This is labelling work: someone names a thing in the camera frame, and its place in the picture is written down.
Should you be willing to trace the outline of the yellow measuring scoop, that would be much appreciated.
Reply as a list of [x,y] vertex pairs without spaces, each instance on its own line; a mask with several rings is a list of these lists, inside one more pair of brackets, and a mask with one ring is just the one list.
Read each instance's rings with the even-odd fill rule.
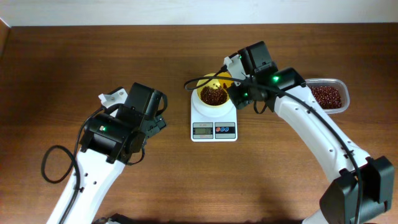
[[227,90],[234,83],[234,81],[231,80],[220,79],[220,77],[231,78],[231,75],[228,72],[222,72],[218,75],[218,77],[219,77],[218,82],[220,86],[225,90]]

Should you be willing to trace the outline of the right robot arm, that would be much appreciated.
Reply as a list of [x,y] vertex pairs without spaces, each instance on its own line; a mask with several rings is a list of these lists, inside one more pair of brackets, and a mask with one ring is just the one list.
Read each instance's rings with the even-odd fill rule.
[[330,186],[320,208],[304,223],[366,223],[392,207],[395,170],[384,156],[372,158],[324,112],[302,76],[279,70],[264,42],[224,59],[237,109],[263,101],[300,136],[321,165]]

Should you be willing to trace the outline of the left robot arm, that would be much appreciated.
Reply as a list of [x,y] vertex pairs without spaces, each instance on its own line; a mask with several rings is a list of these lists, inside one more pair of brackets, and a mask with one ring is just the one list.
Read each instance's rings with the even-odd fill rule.
[[71,159],[68,183],[49,223],[91,223],[109,188],[149,138],[165,128],[167,96],[140,83],[100,94],[101,106],[82,124]]

